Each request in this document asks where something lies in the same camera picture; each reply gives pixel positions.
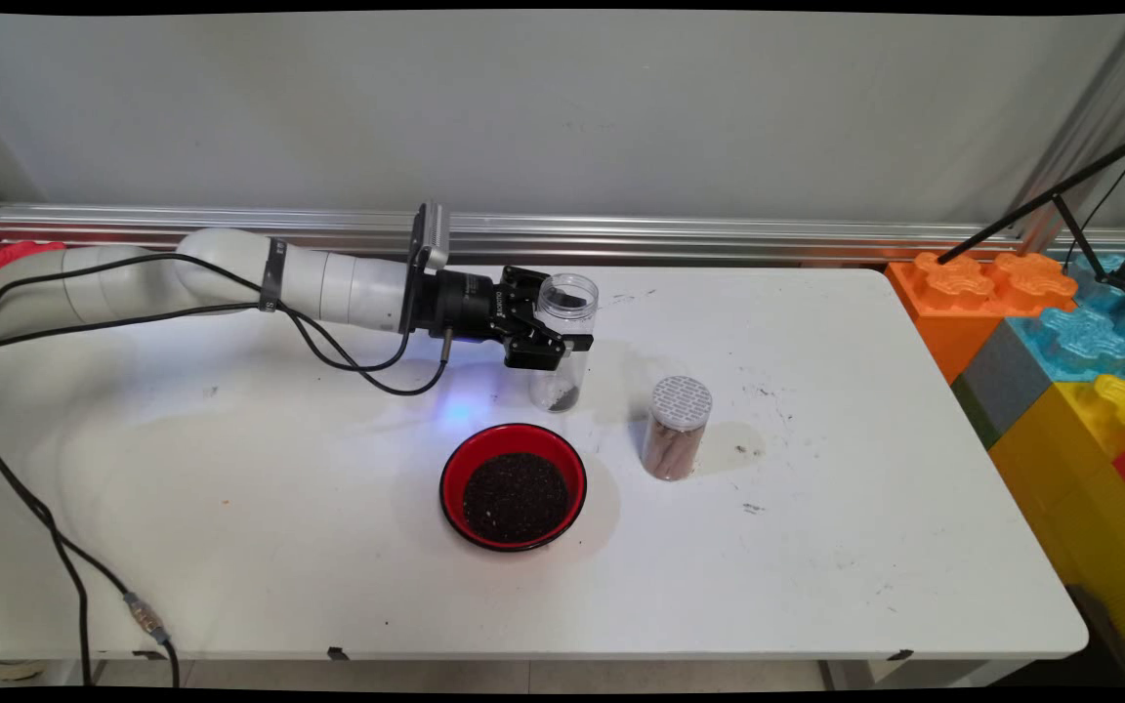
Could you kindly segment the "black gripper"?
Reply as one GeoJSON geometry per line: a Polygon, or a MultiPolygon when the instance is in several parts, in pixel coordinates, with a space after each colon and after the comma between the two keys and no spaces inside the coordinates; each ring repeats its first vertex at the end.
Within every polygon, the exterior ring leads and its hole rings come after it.
{"type": "Polygon", "coordinates": [[[590,351],[593,317],[562,317],[537,309],[550,274],[514,265],[503,267],[500,280],[442,269],[407,273],[403,294],[402,333],[424,330],[430,337],[504,346],[504,364],[532,372],[555,372],[566,357],[590,351]]]}

